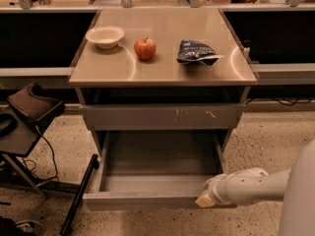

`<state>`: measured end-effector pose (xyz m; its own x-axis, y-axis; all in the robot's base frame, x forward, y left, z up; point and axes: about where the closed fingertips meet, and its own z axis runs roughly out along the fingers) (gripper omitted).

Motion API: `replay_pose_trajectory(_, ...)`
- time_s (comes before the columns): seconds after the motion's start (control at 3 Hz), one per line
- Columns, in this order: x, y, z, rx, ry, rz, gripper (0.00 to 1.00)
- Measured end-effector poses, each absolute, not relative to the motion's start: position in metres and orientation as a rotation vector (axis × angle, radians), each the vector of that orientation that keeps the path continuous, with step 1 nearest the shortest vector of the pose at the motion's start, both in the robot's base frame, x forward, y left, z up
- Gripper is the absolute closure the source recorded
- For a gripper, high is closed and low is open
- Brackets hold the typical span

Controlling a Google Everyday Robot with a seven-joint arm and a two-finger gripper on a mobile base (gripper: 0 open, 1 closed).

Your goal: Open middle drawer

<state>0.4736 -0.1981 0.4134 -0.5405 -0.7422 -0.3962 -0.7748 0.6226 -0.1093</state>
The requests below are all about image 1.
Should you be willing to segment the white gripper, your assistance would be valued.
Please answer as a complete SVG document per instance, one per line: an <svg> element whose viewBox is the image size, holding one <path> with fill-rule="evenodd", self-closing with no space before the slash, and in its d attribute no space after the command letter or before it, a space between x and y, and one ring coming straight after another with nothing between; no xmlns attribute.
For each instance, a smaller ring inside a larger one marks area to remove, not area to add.
<svg viewBox="0 0 315 236"><path fill-rule="evenodd" d="M213 205L230 205L225 184L227 175L217 175L203 183L204 192L196 199L198 207L212 207Z"/></svg>

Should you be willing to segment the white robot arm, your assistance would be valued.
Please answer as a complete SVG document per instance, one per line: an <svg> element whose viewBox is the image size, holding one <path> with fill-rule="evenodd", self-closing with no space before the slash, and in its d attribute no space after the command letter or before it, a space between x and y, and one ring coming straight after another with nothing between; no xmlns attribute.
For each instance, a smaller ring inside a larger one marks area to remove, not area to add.
<svg viewBox="0 0 315 236"><path fill-rule="evenodd" d="M248 206L282 201L278 236L315 236L315 141L310 142L288 170L269 174L254 167L220 174L202 185L198 207Z"/></svg>

